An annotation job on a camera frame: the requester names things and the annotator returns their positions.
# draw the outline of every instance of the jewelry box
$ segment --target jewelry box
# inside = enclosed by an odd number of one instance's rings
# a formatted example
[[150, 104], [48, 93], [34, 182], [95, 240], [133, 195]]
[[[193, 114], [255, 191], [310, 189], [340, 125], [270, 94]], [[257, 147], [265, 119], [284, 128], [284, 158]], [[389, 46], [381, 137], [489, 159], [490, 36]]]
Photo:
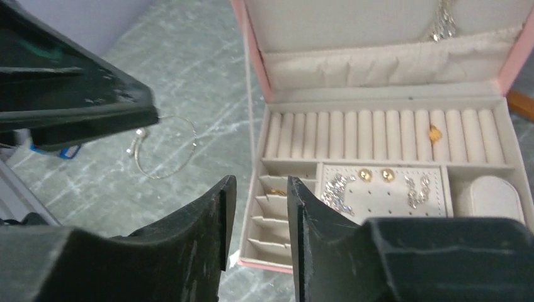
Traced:
[[[456, 30], [445, 24], [440, 40], [429, 28], [443, 3], [449, 4], [445, 21], [452, 17]], [[534, 230], [504, 97], [534, 47], [534, 0], [232, 5], [247, 68], [253, 65], [267, 102], [253, 154], [241, 265], [292, 271], [287, 176], [300, 177], [356, 223], [371, 216], [499, 216], [505, 206], [511, 208], [503, 216], [515, 213], [512, 218]], [[249, 92], [250, 80], [247, 70]], [[480, 181], [474, 182], [481, 177], [500, 179], [517, 194], [464, 204], [492, 197], [469, 193], [480, 192]], [[495, 208], [473, 210], [483, 207]]]

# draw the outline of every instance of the earring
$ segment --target earring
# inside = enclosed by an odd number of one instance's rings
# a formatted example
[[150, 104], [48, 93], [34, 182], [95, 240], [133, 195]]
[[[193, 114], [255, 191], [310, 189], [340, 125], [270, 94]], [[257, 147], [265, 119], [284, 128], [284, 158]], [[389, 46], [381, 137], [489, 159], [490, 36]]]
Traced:
[[406, 186], [408, 186], [408, 206], [410, 208], [416, 209], [418, 204], [418, 194], [416, 192], [416, 183], [410, 177], [404, 176], [406, 180]]
[[395, 180], [395, 173], [392, 169], [382, 169], [380, 173], [382, 174], [382, 179], [385, 182], [392, 182]]
[[359, 177], [364, 182], [371, 182], [371, 179], [373, 178], [373, 172], [369, 169], [362, 169], [358, 172]]
[[416, 184], [413, 179], [404, 176], [406, 185], [408, 186], [408, 205], [416, 209], [418, 204], [428, 201], [428, 194], [430, 194], [430, 179], [428, 175], [421, 176], [421, 191], [419, 194], [416, 191]]
[[428, 194], [430, 193], [430, 179], [426, 174], [421, 176], [421, 192], [419, 192], [418, 203], [425, 203], [428, 201]]
[[322, 202], [338, 213], [347, 213], [354, 216], [352, 207], [347, 206], [344, 202], [344, 195], [346, 185], [355, 181], [356, 176], [354, 175], [344, 177], [337, 173], [336, 176], [334, 176], [334, 179], [326, 183], [324, 192], [321, 196]]
[[427, 35], [427, 38], [431, 41], [439, 42], [456, 36], [456, 23], [454, 22], [451, 13], [452, 2], [453, 0], [438, 1], [438, 10], [436, 12], [435, 20]]

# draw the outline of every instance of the black holder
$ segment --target black holder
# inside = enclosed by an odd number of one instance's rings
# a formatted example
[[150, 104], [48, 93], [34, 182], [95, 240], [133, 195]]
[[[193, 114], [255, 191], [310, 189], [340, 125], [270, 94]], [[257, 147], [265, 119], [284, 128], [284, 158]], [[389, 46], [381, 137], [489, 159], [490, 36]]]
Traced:
[[372, 218], [359, 226], [296, 177], [288, 214], [297, 302], [534, 301], [534, 236], [517, 221]]
[[0, 226], [0, 301], [217, 301], [236, 178], [127, 237]]
[[30, 129], [36, 148], [56, 151], [159, 121], [150, 88], [14, 0], [0, 0], [0, 53], [0, 133]]

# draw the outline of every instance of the necklace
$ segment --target necklace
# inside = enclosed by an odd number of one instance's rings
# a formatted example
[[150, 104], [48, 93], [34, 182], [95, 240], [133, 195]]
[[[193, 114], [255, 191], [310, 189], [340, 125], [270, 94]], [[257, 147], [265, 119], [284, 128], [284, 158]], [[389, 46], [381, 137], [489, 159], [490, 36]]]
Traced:
[[178, 168], [176, 168], [175, 170], [171, 172], [168, 172], [167, 174], [150, 175], [141, 167], [141, 164], [139, 162], [139, 153], [140, 153], [141, 145], [143, 144], [143, 141], [148, 137], [149, 132], [146, 128], [137, 129], [135, 131], [136, 137], [133, 139], [132, 144], [130, 145], [130, 148], [126, 149], [126, 153], [128, 153], [129, 156], [131, 157], [133, 156], [133, 158], [135, 159], [135, 165], [137, 166], [139, 171], [141, 171], [141, 173], [144, 176], [150, 179], [164, 179], [169, 176], [175, 175], [176, 173], [181, 171], [183, 167], [185, 167], [185, 165], [191, 160], [191, 158], [193, 157], [193, 154], [195, 153], [198, 137], [196, 135], [196, 129], [195, 129], [195, 125], [193, 124], [193, 122], [181, 116], [177, 116], [177, 115], [161, 116], [160, 120], [163, 120], [166, 118], [179, 118], [181, 120], [186, 121], [189, 125], [191, 125], [191, 128], [193, 129], [193, 143], [191, 144], [189, 155], [187, 156], [186, 160]]
[[439, 42], [456, 35], [456, 23], [452, 18], [451, 5], [454, 0], [439, 0], [436, 17], [424, 39]]

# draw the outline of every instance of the marble floor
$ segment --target marble floor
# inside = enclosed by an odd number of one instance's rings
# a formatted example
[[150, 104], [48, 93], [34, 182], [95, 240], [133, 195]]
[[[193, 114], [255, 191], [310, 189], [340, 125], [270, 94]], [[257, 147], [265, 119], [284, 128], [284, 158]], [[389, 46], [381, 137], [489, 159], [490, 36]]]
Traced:
[[[148, 180], [125, 153], [134, 137], [128, 132], [86, 144], [72, 161], [35, 154], [25, 145], [10, 158], [10, 167], [62, 224], [105, 236], [126, 235], [158, 220], [233, 174], [238, 200], [230, 253], [235, 253], [251, 157], [242, 40], [230, 1], [157, 0], [105, 59], [150, 86], [161, 114], [194, 122], [200, 140], [191, 162], [169, 179]], [[531, 76], [519, 82], [533, 94]], [[258, 131], [264, 101], [257, 84], [253, 94]], [[534, 124], [517, 116], [513, 123], [532, 187]], [[170, 171], [187, 157], [186, 123], [164, 121], [151, 133], [141, 158], [147, 170]], [[236, 266], [232, 258], [220, 301], [294, 301], [293, 292], [291, 275]]]

